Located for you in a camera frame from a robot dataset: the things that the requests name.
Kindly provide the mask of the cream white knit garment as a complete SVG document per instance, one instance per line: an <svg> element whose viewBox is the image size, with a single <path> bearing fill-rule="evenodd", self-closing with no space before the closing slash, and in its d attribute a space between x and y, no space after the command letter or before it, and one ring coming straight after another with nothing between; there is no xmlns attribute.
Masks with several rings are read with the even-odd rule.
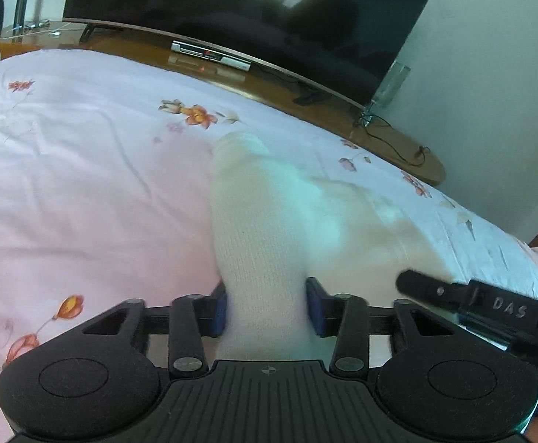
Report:
<svg viewBox="0 0 538 443"><path fill-rule="evenodd" d="M405 270L451 276L400 207L371 190L311 176L247 133L216 143L210 197L228 294L221 359L328 361L334 342L310 323L308 278L330 294L383 306L397 298L395 281Z"/></svg>

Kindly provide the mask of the pink floral bed sheet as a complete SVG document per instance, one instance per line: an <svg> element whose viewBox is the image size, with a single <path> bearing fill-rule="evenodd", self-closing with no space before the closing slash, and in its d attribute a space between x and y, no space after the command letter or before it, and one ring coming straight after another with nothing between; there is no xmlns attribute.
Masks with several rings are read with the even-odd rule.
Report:
<svg viewBox="0 0 538 443"><path fill-rule="evenodd" d="M538 299L538 251L344 137L127 59L40 51L0 63L0 372L124 300L223 282L210 196L230 133L400 207L449 269L437 278Z"/></svg>

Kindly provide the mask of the clear glass vase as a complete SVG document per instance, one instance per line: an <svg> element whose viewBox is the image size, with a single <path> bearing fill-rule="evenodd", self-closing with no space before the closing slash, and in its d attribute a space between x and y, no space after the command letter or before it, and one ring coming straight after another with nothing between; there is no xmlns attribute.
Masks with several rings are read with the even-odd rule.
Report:
<svg viewBox="0 0 538 443"><path fill-rule="evenodd" d="M366 106L364 115L370 119L377 111L388 106L407 79L411 68L395 60Z"/></svg>

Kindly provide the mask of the wooden TV stand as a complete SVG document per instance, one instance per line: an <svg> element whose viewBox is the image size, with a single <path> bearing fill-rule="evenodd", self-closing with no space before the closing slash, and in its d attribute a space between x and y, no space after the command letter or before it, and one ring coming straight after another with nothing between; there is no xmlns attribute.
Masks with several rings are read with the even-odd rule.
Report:
<svg viewBox="0 0 538 443"><path fill-rule="evenodd" d="M284 72L253 64L248 72L171 50L173 38L140 30L71 23L59 36L35 35L0 41L9 58L41 49L87 49L125 57L195 77L305 120L361 146L422 181L438 186L446 171L432 151L401 133L383 117Z"/></svg>

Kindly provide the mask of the silver set-top box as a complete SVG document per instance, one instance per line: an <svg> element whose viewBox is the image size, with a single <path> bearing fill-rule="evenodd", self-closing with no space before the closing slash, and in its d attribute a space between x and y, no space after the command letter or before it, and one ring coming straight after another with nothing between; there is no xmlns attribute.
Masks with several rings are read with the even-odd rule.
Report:
<svg viewBox="0 0 538 443"><path fill-rule="evenodd" d="M226 53L211 50L191 43L174 40L171 43L171 50L176 53L181 53L203 60L212 61L246 72L248 72L251 68L251 63L246 60L239 59Z"/></svg>

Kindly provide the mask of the large curved black television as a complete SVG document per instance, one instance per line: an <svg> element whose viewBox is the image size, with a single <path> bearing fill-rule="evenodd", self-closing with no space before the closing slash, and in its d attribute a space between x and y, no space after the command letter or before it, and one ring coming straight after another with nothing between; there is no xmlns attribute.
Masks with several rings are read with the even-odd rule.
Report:
<svg viewBox="0 0 538 443"><path fill-rule="evenodd" d="M169 34L368 103L428 0L66 0L63 16Z"/></svg>

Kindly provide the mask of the glass tray with items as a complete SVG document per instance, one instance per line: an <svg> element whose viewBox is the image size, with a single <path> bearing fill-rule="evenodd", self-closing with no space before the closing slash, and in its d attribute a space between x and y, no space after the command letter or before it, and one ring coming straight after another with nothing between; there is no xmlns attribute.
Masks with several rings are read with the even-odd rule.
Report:
<svg viewBox="0 0 538 443"><path fill-rule="evenodd" d="M3 29L0 33L0 41L12 41L18 38L43 34L59 36L70 25L71 22L56 22L49 19L30 21L23 25L9 26Z"/></svg>

